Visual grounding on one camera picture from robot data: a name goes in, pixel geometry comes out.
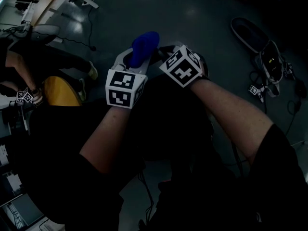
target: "desk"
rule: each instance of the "desk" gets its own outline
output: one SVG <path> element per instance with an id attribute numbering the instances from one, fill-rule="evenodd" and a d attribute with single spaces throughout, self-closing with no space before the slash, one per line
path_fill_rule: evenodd
<path id="1" fill-rule="evenodd" d="M 39 24 L 40 20 L 43 18 L 45 13 L 49 10 L 49 8 L 51 7 L 54 1 L 55 0 L 40 0 L 37 3 L 32 20 L 31 20 L 32 26 L 36 26 Z M 99 7 L 98 4 L 96 4 L 92 0 L 84 0 L 84 1 L 87 2 L 89 5 L 93 6 L 95 9 Z"/>
<path id="2" fill-rule="evenodd" d="M 43 92 L 49 105 L 81 106 L 81 101 L 74 89 L 62 78 L 51 76 L 44 82 Z"/>

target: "floor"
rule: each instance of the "floor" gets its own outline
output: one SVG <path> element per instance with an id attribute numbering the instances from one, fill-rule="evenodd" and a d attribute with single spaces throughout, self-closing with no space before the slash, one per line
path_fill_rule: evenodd
<path id="1" fill-rule="evenodd" d="M 105 96 L 104 82 L 108 69 L 113 65 L 118 54 L 130 47 L 132 41 L 147 31 L 157 31 L 160 34 L 161 45 L 173 41 L 181 41 L 192 50 L 201 53 L 208 64 L 210 77 L 225 89 L 255 104 L 260 109 L 264 106 L 248 93 L 251 84 L 249 73 L 253 70 L 249 53 L 230 31 L 230 21 L 234 17 L 244 17 L 258 25 L 274 41 L 280 40 L 263 22 L 258 10 L 251 5 L 237 0 L 95 0 L 99 4 L 97 10 L 90 14 L 93 22 L 91 45 L 97 51 L 64 41 L 61 45 L 52 46 L 92 60 L 98 68 L 100 79 L 89 95 L 89 100 Z M 88 43 L 90 24 L 88 12 L 90 6 L 81 7 L 66 2 L 61 10 L 65 13 L 56 14 L 49 24 L 61 26 L 61 37 Z M 308 83 L 308 68 L 303 59 L 295 55 L 292 49 L 283 53 L 287 61 L 293 64 L 297 76 Z M 76 77 L 80 73 L 69 70 Z M 159 74 L 157 68 L 150 69 L 150 76 Z M 281 94 L 277 98 L 267 98 L 269 117 L 286 131 L 292 116 L 287 111 L 289 100 L 296 100 L 294 82 L 283 80 Z M 295 143 L 308 139 L 308 105 L 303 101 L 297 114 L 288 139 Z M 215 135 L 213 143 L 220 153 L 223 162 L 234 163 L 230 142 L 222 129 L 214 122 Z M 301 152 L 302 160 L 307 157 L 307 150 Z M 231 169 L 238 175 L 237 167 Z M 145 177 L 150 191 L 157 203 L 157 184 L 170 178 L 168 161 L 147 163 Z M 121 231 L 135 231 L 139 219 L 145 218 L 145 210 L 150 202 L 145 188 L 138 179 L 134 179 L 121 192 L 125 202 L 120 214 Z"/>

